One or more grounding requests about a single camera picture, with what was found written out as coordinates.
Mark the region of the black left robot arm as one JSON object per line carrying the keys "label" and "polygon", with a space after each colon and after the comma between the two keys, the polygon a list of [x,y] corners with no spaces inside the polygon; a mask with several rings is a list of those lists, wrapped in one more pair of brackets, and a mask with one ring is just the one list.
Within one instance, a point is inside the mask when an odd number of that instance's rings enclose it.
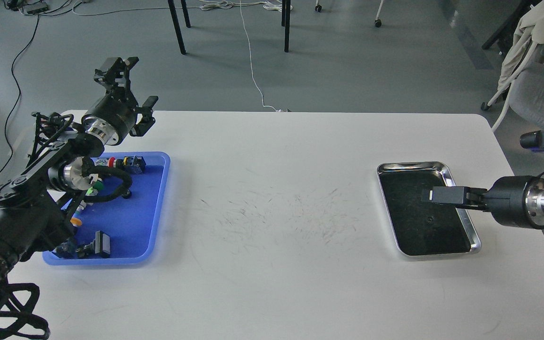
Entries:
{"label": "black left robot arm", "polygon": [[33,314],[40,290],[33,283],[11,284],[8,273],[35,252],[54,250],[71,240],[76,229],[71,218],[81,202],[109,202],[125,195],[132,178],[123,170],[96,165],[106,145],[125,137],[142,137],[155,123],[151,95],[138,105],[130,89],[130,71],[138,57],[108,58],[94,72],[106,92],[77,123],[72,114],[35,112],[34,141],[21,174],[0,185],[0,340],[23,336],[32,326],[50,336],[45,319]]}

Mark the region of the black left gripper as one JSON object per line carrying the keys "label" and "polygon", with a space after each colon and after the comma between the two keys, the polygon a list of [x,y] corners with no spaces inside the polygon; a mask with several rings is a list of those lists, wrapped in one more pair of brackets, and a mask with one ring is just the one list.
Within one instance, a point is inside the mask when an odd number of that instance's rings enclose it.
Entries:
{"label": "black left gripper", "polygon": [[[93,79],[105,88],[106,95],[82,117],[82,125],[88,130],[98,120],[106,123],[109,132],[107,145],[121,144],[128,134],[132,137],[143,137],[156,122],[153,106],[159,97],[150,95],[142,106],[137,106],[130,89],[130,70],[138,61],[138,57],[110,57],[94,71]],[[136,123],[138,114],[142,118]]]}

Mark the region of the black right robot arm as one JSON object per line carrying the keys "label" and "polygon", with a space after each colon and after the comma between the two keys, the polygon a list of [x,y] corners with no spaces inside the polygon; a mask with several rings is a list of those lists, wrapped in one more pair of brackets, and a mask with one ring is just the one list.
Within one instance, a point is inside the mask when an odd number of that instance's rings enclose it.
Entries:
{"label": "black right robot arm", "polygon": [[[544,130],[522,134],[520,145],[524,149],[544,153]],[[422,195],[426,203],[489,212],[503,226],[544,229],[542,175],[501,177],[490,189],[432,187],[423,190]]]}

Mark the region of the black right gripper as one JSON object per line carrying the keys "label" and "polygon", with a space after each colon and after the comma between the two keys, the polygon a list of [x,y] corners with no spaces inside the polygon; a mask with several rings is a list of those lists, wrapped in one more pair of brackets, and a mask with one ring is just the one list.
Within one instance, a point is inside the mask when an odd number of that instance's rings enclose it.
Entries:
{"label": "black right gripper", "polygon": [[544,229],[544,178],[540,177],[501,177],[488,190],[477,187],[432,187],[422,191],[421,202],[456,209],[490,211],[501,225]]}

